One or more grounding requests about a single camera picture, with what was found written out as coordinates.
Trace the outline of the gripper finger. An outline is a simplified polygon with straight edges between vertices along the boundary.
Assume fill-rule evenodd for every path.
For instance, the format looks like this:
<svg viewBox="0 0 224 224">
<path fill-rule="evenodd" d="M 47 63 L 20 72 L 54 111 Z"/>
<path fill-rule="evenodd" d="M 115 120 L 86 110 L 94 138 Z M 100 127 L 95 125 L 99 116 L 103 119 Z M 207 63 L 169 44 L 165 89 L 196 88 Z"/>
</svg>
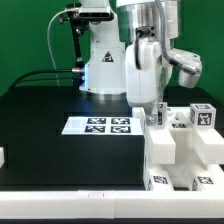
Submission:
<svg viewBox="0 0 224 224">
<path fill-rule="evenodd" d="M 146 124 L 154 126 L 158 124 L 158 111 L 155 107 L 148 107 L 144 109 Z"/>
</svg>

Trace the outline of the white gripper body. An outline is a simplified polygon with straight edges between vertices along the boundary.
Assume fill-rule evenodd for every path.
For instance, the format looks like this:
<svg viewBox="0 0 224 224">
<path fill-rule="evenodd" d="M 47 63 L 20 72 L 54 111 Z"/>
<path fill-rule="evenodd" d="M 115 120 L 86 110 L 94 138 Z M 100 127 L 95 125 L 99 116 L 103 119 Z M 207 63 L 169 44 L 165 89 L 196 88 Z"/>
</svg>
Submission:
<svg viewBox="0 0 224 224">
<path fill-rule="evenodd" d="M 134 45 L 126 49 L 126 97 L 131 107 L 147 107 L 163 99 L 173 68 L 163 63 L 160 43 L 139 41 L 141 69 L 135 65 Z"/>
</svg>

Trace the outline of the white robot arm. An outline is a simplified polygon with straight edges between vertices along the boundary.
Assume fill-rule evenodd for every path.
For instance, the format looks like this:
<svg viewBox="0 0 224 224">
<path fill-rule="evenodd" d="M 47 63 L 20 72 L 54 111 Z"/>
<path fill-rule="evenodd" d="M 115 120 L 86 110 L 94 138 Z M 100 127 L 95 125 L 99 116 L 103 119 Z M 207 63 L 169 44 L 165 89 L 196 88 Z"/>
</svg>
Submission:
<svg viewBox="0 0 224 224">
<path fill-rule="evenodd" d="M 90 27 L 90 59 L 80 89 L 101 99 L 124 96 L 148 125 L 165 123 L 163 92 L 172 74 L 179 0 L 80 0 Z"/>
</svg>

